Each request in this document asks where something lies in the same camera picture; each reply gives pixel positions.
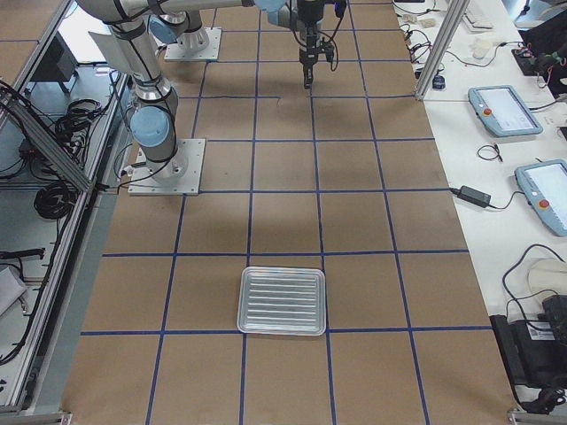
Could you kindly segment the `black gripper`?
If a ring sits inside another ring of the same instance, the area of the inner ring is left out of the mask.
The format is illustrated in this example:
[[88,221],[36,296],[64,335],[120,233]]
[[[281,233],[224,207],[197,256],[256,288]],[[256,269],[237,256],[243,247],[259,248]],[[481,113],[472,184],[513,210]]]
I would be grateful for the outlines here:
[[316,26],[323,19],[324,5],[323,0],[298,0],[297,14],[299,21],[306,27]]

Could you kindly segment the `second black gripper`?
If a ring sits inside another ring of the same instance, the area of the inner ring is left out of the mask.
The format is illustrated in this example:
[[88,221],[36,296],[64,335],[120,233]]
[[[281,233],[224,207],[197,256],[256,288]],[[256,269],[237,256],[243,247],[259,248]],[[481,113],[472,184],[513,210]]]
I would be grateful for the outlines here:
[[302,43],[299,46],[299,62],[303,65],[303,87],[311,89],[314,82],[313,66],[318,62],[320,54],[320,43],[315,42],[314,45],[306,45]]

